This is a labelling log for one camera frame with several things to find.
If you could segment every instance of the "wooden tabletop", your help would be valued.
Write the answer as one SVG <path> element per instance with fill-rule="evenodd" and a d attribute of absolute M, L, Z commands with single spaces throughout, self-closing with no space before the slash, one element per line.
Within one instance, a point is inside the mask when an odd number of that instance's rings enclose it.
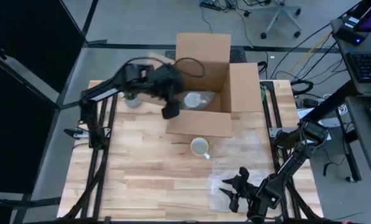
<path fill-rule="evenodd" d="M 299 118 L 289 81 L 274 83 L 283 126 L 296 127 Z M 190 151 L 196 136 L 165 133 L 167 120 L 162 119 L 161 108 L 143 102 L 131 109 L 118 101 L 99 219 L 245 221 L 245 200 L 240 200 L 240 212 L 232 213 L 229 198 L 219 187 L 231 189 L 221 180 L 238 174 L 240 166 L 249 170 L 248 181 L 255 185 L 274 172 L 263 112 L 233 113 L 233 137 L 207 138 L 212 157 L 207 161 Z M 88 146 L 73 150 L 58 217 L 65 215 L 84 191 L 91 156 Z M 306 203 L 322 216 L 309 161 L 294 175 L 294 182 Z M 288 208 L 292 214 L 290 199 Z M 267 216 L 279 214 L 278 206 L 275 211 L 269 209 Z"/>

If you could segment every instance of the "keyboard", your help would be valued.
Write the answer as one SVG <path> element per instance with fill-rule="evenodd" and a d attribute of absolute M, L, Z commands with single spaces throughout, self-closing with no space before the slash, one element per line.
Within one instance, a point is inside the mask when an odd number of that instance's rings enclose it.
<path fill-rule="evenodd" d="M 349 53 L 347 57 L 357 79 L 361 82 L 371 82 L 371 54 Z"/>

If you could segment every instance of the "mug handle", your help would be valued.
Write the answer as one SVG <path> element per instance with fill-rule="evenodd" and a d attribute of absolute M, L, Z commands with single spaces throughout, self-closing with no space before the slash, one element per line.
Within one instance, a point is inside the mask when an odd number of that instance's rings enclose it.
<path fill-rule="evenodd" d="M 210 159 L 210 155 L 209 154 L 205 153 L 204 156 L 205 156 L 206 159 Z"/>

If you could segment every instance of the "black curtain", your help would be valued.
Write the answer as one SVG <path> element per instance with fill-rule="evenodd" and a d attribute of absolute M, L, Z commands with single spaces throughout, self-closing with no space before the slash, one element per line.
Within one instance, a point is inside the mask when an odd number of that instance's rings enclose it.
<path fill-rule="evenodd" d="M 61 0 L 0 0 L 0 48 L 59 93 L 84 41 Z"/>
<path fill-rule="evenodd" d="M 0 67 L 0 192 L 33 192 L 54 113 Z"/>

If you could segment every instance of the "office chair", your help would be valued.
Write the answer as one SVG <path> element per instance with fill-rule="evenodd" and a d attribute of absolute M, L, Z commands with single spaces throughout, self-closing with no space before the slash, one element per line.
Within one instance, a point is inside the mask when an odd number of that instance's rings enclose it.
<path fill-rule="evenodd" d="M 295 25 L 298 28 L 298 31 L 294 33 L 294 37 L 298 38 L 300 36 L 300 32 L 302 31 L 302 27 L 299 25 L 299 23 L 296 21 L 296 19 L 291 15 L 288 11 L 296 10 L 295 15 L 300 15 L 302 6 L 286 6 L 285 0 L 271 0 L 275 6 L 263 6 L 263 7 L 253 7 L 248 11 L 245 11 L 243 15 L 245 17 L 248 17 L 251 12 L 261 12 L 261 11 L 272 11 L 273 9 L 276 11 L 274 14 L 273 19 L 271 20 L 270 24 L 268 25 L 266 31 L 264 33 L 260 34 L 260 38 L 266 39 L 267 33 L 270 31 L 272 26 L 274 25 L 275 21 L 277 20 L 278 16 L 282 13 L 286 17 L 288 17 L 293 25 Z"/>

